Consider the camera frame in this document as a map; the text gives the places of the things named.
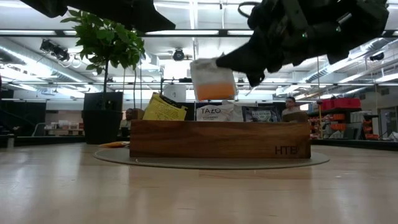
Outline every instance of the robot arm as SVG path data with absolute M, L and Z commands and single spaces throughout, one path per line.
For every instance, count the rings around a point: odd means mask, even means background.
M 251 15 L 241 6 L 255 5 Z M 327 55 L 333 64 L 349 51 L 382 34 L 389 11 L 386 0 L 262 0 L 244 2 L 239 13 L 254 31 L 249 42 L 216 60 L 219 67 L 247 75 L 251 86 L 264 70 Z

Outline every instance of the potted plant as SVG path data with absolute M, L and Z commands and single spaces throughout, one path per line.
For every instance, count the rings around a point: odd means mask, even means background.
M 82 46 L 80 57 L 86 57 L 92 64 L 86 70 L 96 70 L 104 74 L 104 90 L 102 92 L 100 110 L 83 110 L 86 142 L 101 144 L 116 140 L 122 112 L 107 109 L 106 82 L 109 64 L 117 68 L 121 65 L 126 69 L 136 69 L 144 55 L 144 41 L 134 30 L 127 30 L 124 25 L 108 19 L 84 12 L 69 10 L 72 15 L 61 22 L 76 22 L 73 27 L 79 40 L 76 46 Z

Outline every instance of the ceiling light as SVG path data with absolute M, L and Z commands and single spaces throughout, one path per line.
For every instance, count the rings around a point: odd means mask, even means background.
M 398 83 L 380 83 L 379 86 L 398 86 Z
M 253 35 L 253 30 L 229 30 L 228 35 Z
M 48 66 L 42 63 L 38 63 L 35 60 L 19 53 L 13 52 L 5 47 L 0 46 L 0 49 L 23 60 L 27 64 L 26 68 L 30 71 L 30 73 L 34 73 L 35 75 L 37 75 L 37 77 L 51 77 L 52 69 L 50 69 Z
M 355 93 L 355 92 L 357 92 L 357 91 L 359 91 L 359 90 L 364 90 L 364 89 L 366 89 L 366 87 L 357 88 L 357 89 L 355 89 L 355 90 L 350 90 L 350 91 L 346 92 L 345 94 Z
M 71 79 L 71 80 L 73 80 L 73 81 L 76 81 L 76 82 L 81 82 L 81 80 L 80 80 L 80 79 L 78 79 L 78 78 L 75 78 L 75 77 L 73 77 L 73 76 L 71 76 L 71 75 L 69 75 L 69 74 L 66 74 L 66 73 L 64 73 L 64 72 L 58 71 L 58 73 L 61 73 L 62 75 L 64 75 L 64 76 L 66 76 L 66 77 L 70 78 L 70 79 Z
M 29 85 L 25 85 L 25 84 L 19 84 L 19 85 L 9 84 L 9 85 L 13 86 L 13 87 L 24 89 L 24 90 L 36 91 L 35 88 L 33 88 L 33 87 L 29 86 Z
M 294 98 L 296 99 L 296 100 L 300 100 L 300 99 L 302 99 L 302 98 L 306 98 L 307 96 L 305 95 L 305 94 L 301 94 L 301 95 L 299 95 L 299 96 L 295 96 Z
M 85 94 L 84 93 L 80 93 L 79 91 L 75 91 L 75 90 L 70 90 L 67 88 L 59 88 L 57 89 L 57 91 L 61 94 L 67 95 L 67 96 L 73 96 L 76 98 L 84 98 Z
M 0 30 L 0 35 L 56 35 L 54 30 Z
M 164 3 L 154 3 L 154 6 L 156 7 L 167 7 L 167 8 L 172 8 L 172 9 L 190 9 L 190 6 L 187 4 L 164 4 Z M 223 7 L 228 8 L 228 9 L 238 9 L 237 4 L 228 4 L 224 5 Z M 219 4 L 200 4 L 196 8 L 197 10 L 220 10 L 220 5 Z
M 321 99 L 329 99 L 329 98 L 331 98 L 332 96 L 338 96 L 338 95 L 341 95 L 341 93 L 325 94 L 325 95 L 322 95 L 320 98 L 321 98 Z
M 350 77 L 347 77 L 347 78 L 344 78 L 344 79 L 340 80 L 339 83 L 350 82 L 350 81 L 353 81 L 354 79 L 359 78 L 361 76 L 362 76 L 361 74 L 352 75 Z
M 134 76 L 128 76 L 128 77 L 113 77 L 113 81 L 115 81 L 116 83 L 123 83 L 123 79 L 125 83 L 134 83 Z M 136 79 L 136 83 L 139 83 L 140 79 L 137 77 Z
M 160 70 L 160 66 L 151 63 L 143 63 L 142 65 L 138 65 L 138 68 L 143 70 Z
M 388 9 L 398 9 L 398 5 L 389 3 Z
M 339 86 L 373 86 L 372 83 L 339 83 Z
M 390 80 L 394 80 L 396 78 L 398 78 L 398 73 L 395 73 L 395 74 L 392 74 L 392 75 L 384 75 L 383 77 L 378 78 L 376 80 L 376 83 L 387 82 L 387 81 L 390 81 Z
M 15 2 L 15 1 L 2 1 L 0 2 L 1 7 L 14 7 L 14 8 L 30 8 L 30 6 L 22 3 L 22 2 Z
M 148 32 L 146 35 L 218 35 L 218 30 L 163 30 Z
M 77 32 L 74 30 L 64 30 L 63 33 L 65 35 L 76 35 L 77 34 Z

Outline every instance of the person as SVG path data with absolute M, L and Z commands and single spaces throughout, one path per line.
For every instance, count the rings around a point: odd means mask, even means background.
M 133 118 L 133 109 L 129 108 L 129 109 L 126 110 L 126 119 L 123 119 L 120 122 L 120 128 L 128 128 L 128 129 L 130 129 L 132 118 Z
M 288 96 L 285 102 L 286 109 L 282 112 L 282 122 L 308 122 L 306 112 L 300 110 L 293 96 Z

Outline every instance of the wooden crate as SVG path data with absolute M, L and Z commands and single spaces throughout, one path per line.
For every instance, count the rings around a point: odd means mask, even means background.
M 308 123 L 131 121 L 131 157 L 310 158 Z

